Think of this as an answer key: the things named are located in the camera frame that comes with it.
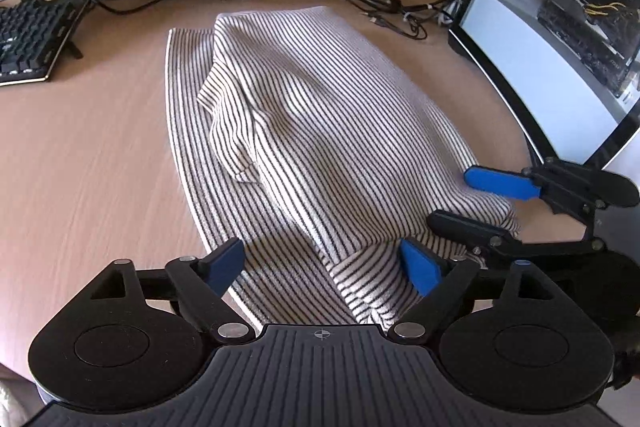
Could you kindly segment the striped beige sweater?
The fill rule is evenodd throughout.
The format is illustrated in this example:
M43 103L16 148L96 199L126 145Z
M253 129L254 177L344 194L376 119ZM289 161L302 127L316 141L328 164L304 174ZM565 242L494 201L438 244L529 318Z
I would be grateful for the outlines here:
M418 294L399 245L447 210L518 231L511 203L464 182L475 156L439 107L333 10L219 15L175 28L169 142L208 249L245 247L231 294L257 325L392 325Z

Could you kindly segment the white glass PC case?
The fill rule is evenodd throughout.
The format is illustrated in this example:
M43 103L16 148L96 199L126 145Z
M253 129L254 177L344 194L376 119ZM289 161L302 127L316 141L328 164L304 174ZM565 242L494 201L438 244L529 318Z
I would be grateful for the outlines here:
M536 161L603 168L639 129L639 0L464 0L449 42Z

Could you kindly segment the black mechanical keyboard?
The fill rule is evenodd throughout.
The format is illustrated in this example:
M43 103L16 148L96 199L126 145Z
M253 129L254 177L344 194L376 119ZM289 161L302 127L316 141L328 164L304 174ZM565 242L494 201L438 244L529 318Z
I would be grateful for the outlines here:
M1 8L1 86L47 81L92 0L28 0Z

